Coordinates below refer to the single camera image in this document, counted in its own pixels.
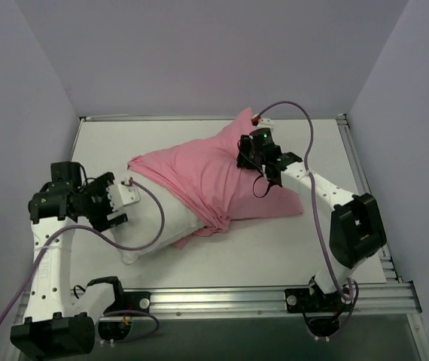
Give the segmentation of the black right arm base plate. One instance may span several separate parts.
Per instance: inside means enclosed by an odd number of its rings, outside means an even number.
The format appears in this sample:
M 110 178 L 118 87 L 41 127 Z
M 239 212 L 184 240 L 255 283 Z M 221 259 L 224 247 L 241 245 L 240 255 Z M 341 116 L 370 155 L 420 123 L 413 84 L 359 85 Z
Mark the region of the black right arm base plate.
M 337 292 L 325 294 L 317 286 L 287 288 L 284 297 L 287 312 L 292 314 L 335 314 L 345 311 L 349 305 Z

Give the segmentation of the white pillow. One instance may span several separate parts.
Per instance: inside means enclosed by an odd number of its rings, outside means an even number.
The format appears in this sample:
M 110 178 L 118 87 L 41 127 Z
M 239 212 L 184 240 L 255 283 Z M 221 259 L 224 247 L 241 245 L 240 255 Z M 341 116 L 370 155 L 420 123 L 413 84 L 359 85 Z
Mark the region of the white pillow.
M 124 247 L 141 250 L 121 250 L 121 261 L 133 264 L 140 256 L 174 244 L 205 224 L 164 187 L 133 172 L 130 177 L 150 193 L 140 189 L 140 201 L 125 208 L 128 220 L 111 230 L 112 238 Z

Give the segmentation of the pink rose-print pillowcase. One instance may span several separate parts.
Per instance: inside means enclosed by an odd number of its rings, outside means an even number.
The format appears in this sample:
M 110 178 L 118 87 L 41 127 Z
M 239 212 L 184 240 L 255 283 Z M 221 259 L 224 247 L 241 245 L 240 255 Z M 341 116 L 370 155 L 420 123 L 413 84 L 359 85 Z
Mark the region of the pink rose-print pillowcase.
M 137 156 L 128 168 L 190 209 L 204 225 L 194 232 L 198 236 L 226 232 L 237 220 L 300 216 L 304 210 L 297 193 L 273 187 L 261 198 L 267 181 L 236 165 L 240 137 L 256 129 L 252 117 L 246 108 L 215 136 Z

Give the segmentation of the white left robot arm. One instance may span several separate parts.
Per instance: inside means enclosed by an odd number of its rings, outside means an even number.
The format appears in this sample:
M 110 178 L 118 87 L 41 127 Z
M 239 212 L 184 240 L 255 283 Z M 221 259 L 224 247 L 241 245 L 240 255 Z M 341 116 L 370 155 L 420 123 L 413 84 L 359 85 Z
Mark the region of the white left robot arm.
M 78 162 L 55 162 L 51 180 L 28 203 L 35 260 L 27 283 L 30 296 L 22 324 L 11 328 L 11 343 L 33 360 L 50 360 L 90 353 L 96 322 L 117 315 L 126 300 L 118 277 L 90 281 L 82 299 L 72 301 L 70 271 L 72 241 L 86 218 L 87 231 L 104 231 L 128 220 L 126 207 L 139 201 L 128 180 L 107 172 L 83 181 Z

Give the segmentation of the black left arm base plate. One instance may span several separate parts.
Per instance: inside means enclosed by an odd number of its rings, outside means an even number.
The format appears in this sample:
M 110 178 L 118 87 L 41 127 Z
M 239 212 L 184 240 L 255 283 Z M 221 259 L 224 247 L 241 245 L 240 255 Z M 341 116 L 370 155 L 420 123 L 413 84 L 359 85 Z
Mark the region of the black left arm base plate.
M 115 301 L 113 305 L 105 310 L 104 315 L 124 316 L 128 315 L 127 311 L 134 311 L 135 316 L 138 316 L 139 312 L 149 313 L 150 306 L 151 292 L 145 290 L 128 290 L 124 292 L 120 300 Z

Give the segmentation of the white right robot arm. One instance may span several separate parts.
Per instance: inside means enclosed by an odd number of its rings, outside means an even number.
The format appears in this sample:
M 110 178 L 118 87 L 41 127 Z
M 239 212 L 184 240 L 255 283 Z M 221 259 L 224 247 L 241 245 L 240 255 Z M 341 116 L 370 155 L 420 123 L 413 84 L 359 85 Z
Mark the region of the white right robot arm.
M 344 190 L 313 172 L 305 158 L 284 153 L 269 129 L 242 135 L 238 151 L 238 167 L 258 171 L 269 188 L 290 190 L 311 204 L 325 265 L 311 279 L 315 287 L 308 301 L 316 310 L 327 309 L 357 267 L 387 244 L 375 197 Z

